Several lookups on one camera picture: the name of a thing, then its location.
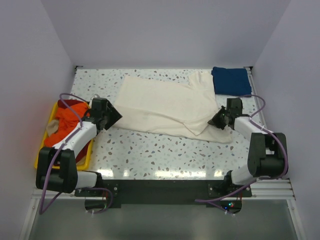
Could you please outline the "cream white t shirt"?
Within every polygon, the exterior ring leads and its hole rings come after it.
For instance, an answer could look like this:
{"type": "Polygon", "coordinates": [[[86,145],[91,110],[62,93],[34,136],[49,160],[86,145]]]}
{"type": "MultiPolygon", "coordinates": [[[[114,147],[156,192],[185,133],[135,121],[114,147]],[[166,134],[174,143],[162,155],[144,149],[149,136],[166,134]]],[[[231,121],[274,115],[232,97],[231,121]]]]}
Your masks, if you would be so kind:
{"type": "Polygon", "coordinates": [[[211,73],[195,71],[188,83],[125,77],[114,107],[117,128],[194,140],[230,143],[227,129],[209,125],[218,112],[211,73]]]}

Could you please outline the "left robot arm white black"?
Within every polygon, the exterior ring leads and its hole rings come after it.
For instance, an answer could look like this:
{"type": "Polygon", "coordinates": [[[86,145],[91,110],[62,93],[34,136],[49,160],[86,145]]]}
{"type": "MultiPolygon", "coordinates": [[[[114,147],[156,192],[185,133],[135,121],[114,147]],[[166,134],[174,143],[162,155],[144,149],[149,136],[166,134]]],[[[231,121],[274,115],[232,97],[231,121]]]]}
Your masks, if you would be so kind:
{"type": "Polygon", "coordinates": [[[74,130],[52,147],[43,147],[38,154],[35,185],[43,191],[71,193],[85,188],[92,196],[99,196],[104,184],[101,174],[78,171],[76,157],[87,143],[102,130],[108,130],[122,115],[106,99],[91,101],[89,116],[83,116],[74,130]]]}

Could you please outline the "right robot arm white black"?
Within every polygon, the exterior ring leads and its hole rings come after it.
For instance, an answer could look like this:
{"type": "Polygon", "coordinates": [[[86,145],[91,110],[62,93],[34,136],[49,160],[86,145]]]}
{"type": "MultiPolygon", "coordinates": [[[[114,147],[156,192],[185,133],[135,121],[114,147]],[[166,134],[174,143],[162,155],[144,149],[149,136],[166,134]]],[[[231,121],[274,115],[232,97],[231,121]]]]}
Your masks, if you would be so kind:
{"type": "Polygon", "coordinates": [[[230,127],[249,140],[247,164],[230,170],[223,182],[216,188],[230,197],[235,196],[241,186],[248,186],[257,180],[273,180],[285,176],[289,170],[286,136],[272,132],[256,123],[253,116],[243,113],[243,102],[228,98],[208,124],[218,129],[230,127]]]}

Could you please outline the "folded blue t shirt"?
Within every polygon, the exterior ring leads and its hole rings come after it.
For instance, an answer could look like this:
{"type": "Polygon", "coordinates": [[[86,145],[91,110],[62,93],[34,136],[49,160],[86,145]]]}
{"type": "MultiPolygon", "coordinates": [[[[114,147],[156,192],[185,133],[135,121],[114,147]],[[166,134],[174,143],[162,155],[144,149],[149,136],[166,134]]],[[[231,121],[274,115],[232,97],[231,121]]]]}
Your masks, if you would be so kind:
{"type": "Polygon", "coordinates": [[[245,68],[213,67],[214,91],[217,95],[244,96],[252,93],[248,72],[245,68]]]}

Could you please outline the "orange t shirt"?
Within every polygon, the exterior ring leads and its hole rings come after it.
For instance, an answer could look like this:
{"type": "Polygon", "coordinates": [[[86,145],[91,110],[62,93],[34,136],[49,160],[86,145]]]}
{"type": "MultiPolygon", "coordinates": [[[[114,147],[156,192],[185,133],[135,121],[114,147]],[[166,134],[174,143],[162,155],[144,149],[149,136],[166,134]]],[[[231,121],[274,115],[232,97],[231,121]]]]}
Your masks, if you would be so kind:
{"type": "MultiPolygon", "coordinates": [[[[87,103],[78,103],[71,106],[71,108],[80,116],[83,117],[86,110],[89,109],[87,103]]],[[[69,109],[57,108],[55,114],[55,119],[59,120],[59,127],[56,133],[53,133],[51,136],[48,136],[44,140],[45,147],[52,147],[61,140],[63,140],[69,133],[71,133],[77,124],[80,122],[78,117],[69,109]]]]}

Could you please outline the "dark red t shirt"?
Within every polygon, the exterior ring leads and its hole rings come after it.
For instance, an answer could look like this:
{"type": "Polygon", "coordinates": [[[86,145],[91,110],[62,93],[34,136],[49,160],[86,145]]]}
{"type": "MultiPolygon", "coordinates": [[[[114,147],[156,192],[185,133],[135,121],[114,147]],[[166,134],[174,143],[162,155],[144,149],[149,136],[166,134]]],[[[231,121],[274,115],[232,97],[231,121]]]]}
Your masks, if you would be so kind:
{"type": "MultiPolygon", "coordinates": [[[[76,100],[76,99],[64,99],[63,101],[70,107],[72,107],[72,106],[74,106],[76,104],[84,103],[83,101],[76,100]]],[[[61,108],[61,109],[67,109],[68,108],[61,100],[57,101],[57,106],[58,106],[58,108],[61,108]]]]}

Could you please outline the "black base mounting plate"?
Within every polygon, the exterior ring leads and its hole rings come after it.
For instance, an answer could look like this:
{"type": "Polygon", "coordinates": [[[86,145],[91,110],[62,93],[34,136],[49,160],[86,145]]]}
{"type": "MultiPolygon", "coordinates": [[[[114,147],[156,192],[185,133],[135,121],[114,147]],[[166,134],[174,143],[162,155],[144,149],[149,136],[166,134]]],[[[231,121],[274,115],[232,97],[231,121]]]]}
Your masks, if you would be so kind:
{"type": "Polygon", "coordinates": [[[85,207],[101,208],[112,202],[112,208],[122,205],[195,205],[196,199],[221,198],[239,186],[225,184],[223,180],[101,180],[97,189],[78,189],[76,197],[85,198],[85,207]]]}

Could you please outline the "aluminium frame rail front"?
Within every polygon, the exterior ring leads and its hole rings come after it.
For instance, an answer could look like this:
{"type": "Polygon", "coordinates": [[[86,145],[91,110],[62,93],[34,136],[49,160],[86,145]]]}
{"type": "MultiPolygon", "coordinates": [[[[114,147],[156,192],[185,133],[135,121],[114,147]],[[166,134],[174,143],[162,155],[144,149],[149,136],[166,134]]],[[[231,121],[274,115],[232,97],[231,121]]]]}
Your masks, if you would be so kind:
{"type": "MultiPolygon", "coordinates": [[[[260,180],[251,184],[251,200],[296,200],[291,182],[287,180],[260,180]]],[[[46,199],[53,198],[57,192],[47,190],[46,199]]],[[[41,199],[42,190],[33,189],[31,199],[41,199]]],[[[62,193],[61,199],[75,198],[75,191],[72,193],[62,193]]]]}

